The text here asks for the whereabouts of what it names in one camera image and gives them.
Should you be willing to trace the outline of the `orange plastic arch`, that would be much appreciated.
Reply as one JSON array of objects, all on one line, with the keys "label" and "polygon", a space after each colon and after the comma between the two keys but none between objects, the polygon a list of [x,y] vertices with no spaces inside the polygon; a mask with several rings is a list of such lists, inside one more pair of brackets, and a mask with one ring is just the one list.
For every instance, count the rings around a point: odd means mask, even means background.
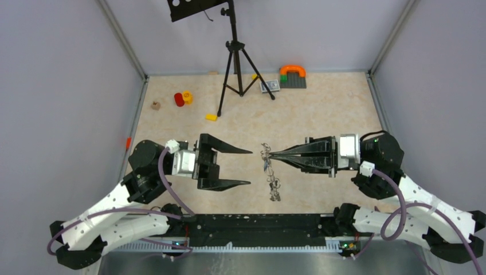
[{"label": "orange plastic arch", "polygon": [[297,73],[299,77],[306,77],[306,70],[300,65],[284,65],[280,68],[280,75],[286,76],[288,73]]}]

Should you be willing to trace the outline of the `grey lego baseplate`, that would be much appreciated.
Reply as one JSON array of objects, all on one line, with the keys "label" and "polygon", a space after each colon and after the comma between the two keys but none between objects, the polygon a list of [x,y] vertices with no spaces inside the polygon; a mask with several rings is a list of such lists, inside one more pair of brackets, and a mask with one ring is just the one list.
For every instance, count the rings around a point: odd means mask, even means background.
[{"label": "grey lego baseplate", "polygon": [[305,77],[299,77],[297,73],[288,73],[288,81],[281,83],[281,89],[306,89],[307,83]]}]

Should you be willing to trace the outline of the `black perforated mount plate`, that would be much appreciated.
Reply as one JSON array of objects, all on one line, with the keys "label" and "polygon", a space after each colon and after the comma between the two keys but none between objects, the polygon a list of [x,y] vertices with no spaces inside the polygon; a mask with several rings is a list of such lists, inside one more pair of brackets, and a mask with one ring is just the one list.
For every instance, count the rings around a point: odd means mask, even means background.
[{"label": "black perforated mount plate", "polygon": [[226,0],[167,0],[167,4],[170,9],[170,17],[172,22],[179,21],[181,19],[190,17],[194,14],[203,12],[212,7],[222,5],[224,3],[230,3]]}]

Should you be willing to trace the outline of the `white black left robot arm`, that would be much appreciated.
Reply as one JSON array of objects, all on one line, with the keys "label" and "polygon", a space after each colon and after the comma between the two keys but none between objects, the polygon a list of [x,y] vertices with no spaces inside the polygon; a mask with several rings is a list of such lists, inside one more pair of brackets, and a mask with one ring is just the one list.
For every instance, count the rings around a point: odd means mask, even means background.
[{"label": "white black left robot arm", "polygon": [[221,179],[218,153],[245,154],[208,133],[197,142],[169,140],[165,145],[139,142],[128,161],[132,168],[102,199],[69,221],[55,221],[49,229],[47,251],[73,270],[93,265],[112,250],[142,238],[183,232],[185,214],[194,215],[173,190],[168,176],[197,181],[200,190],[225,191],[242,180]]}]

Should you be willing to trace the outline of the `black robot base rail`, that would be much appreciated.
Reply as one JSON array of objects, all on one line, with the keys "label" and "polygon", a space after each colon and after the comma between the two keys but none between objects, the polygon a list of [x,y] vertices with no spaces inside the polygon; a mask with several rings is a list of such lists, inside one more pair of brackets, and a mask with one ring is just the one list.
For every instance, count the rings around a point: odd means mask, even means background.
[{"label": "black robot base rail", "polygon": [[164,239],[175,239],[194,249],[216,249],[231,244],[236,249],[291,250],[325,247],[330,238],[356,242],[371,233],[352,225],[356,208],[345,204],[333,214],[196,214],[170,219]]}]

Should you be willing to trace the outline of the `small wooden block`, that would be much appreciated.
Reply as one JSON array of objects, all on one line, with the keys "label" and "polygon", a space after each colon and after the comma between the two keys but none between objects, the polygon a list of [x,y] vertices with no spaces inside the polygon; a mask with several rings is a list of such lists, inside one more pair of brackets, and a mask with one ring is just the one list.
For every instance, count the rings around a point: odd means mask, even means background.
[{"label": "small wooden block", "polygon": [[158,101],[153,101],[152,102],[151,109],[158,111],[158,110],[160,110],[160,108],[161,108],[161,103],[160,102],[158,102]]}]

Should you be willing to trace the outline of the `yellow lego brick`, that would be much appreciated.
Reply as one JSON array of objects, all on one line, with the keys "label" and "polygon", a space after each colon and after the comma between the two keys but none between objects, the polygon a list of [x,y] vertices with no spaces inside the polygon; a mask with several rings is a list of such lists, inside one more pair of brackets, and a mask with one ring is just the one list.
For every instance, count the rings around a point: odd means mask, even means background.
[{"label": "yellow lego brick", "polygon": [[209,113],[208,113],[208,114],[205,116],[205,119],[206,119],[206,120],[209,120],[209,121],[217,121],[218,116],[217,116],[217,115],[214,115],[214,114],[209,114]]}]

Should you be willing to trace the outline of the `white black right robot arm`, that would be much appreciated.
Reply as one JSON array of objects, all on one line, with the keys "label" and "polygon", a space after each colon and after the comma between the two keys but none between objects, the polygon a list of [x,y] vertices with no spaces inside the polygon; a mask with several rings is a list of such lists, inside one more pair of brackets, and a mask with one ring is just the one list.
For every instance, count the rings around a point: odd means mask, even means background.
[{"label": "white black right robot arm", "polygon": [[485,228],[485,214],[453,207],[412,180],[401,167],[402,148],[387,131],[308,137],[303,144],[270,152],[267,157],[304,173],[332,178],[339,171],[355,171],[352,182],[360,192],[397,206],[387,214],[342,204],[333,216],[343,236],[377,234],[388,241],[408,241],[455,264],[476,264],[484,253],[484,241],[476,233]]}]

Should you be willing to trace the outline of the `black tripod stand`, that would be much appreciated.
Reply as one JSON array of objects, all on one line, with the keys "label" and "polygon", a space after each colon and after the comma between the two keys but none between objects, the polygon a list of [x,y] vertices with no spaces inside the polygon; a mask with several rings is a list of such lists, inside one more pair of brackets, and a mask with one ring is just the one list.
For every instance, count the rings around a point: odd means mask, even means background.
[{"label": "black tripod stand", "polygon": [[[267,91],[267,94],[271,98],[271,100],[275,100],[275,95],[273,92],[270,90],[268,84],[266,81],[263,79],[261,73],[258,71],[257,67],[255,66],[254,62],[248,55],[248,52],[245,49],[245,44],[240,42],[238,40],[238,35],[237,35],[237,27],[236,27],[236,13],[235,13],[235,6],[234,6],[234,1],[226,1],[228,3],[228,8],[222,8],[221,9],[221,15],[222,16],[228,16],[230,18],[230,25],[231,25],[231,31],[232,31],[232,39],[230,41],[226,42],[226,48],[229,51],[229,57],[228,57],[228,62],[226,66],[226,71],[225,71],[225,77],[223,81],[223,86],[222,86],[222,92],[221,92],[221,97],[220,97],[220,103],[218,106],[218,111],[217,111],[217,117],[221,117],[222,115],[222,107],[224,104],[224,98],[225,98],[225,93],[226,90],[229,89],[236,94],[238,94],[240,97],[244,97],[249,88],[252,87],[252,85],[257,81],[260,80],[260,82],[263,84],[265,90]],[[243,82],[242,82],[242,71],[241,71],[241,60],[240,60],[240,53],[244,55],[250,66],[252,67],[253,71],[257,75],[257,77],[246,87],[243,88]],[[230,67],[233,65],[234,73],[237,76],[237,84],[238,88],[233,88],[228,84],[228,79],[229,79],[229,72],[230,72]]]}]

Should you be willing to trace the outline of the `blue playing card box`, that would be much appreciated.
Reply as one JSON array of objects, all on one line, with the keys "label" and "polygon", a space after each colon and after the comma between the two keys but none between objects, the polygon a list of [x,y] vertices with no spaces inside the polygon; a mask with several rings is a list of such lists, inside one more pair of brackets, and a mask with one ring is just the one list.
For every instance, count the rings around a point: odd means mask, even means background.
[{"label": "blue playing card box", "polygon": [[260,90],[261,90],[261,93],[268,93],[267,88],[269,88],[269,90],[271,92],[278,92],[278,91],[280,91],[281,88],[280,88],[279,80],[266,81],[265,84],[263,84],[262,82],[260,82]]}]

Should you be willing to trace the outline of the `yellow plastic cylinder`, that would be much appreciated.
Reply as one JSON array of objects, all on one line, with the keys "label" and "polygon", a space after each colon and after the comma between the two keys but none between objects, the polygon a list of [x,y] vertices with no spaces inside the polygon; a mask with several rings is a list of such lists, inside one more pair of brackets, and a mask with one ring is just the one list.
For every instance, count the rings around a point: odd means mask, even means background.
[{"label": "yellow plastic cylinder", "polygon": [[185,102],[185,104],[190,105],[190,104],[193,103],[193,95],[190,91],[184,91],[182,93],[182,96],[183,96],[183,101]]}]

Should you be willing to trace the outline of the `red plastic cylinder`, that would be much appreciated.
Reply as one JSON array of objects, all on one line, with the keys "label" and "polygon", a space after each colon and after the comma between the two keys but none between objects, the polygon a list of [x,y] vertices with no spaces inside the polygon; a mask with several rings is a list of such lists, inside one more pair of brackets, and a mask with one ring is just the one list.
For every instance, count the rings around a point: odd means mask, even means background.
[{"label": "red plastic cylinder", "polygon": [[185,101],[182,93],[175,93],[174,101],[177,107],[183,107],[185,105]]}]

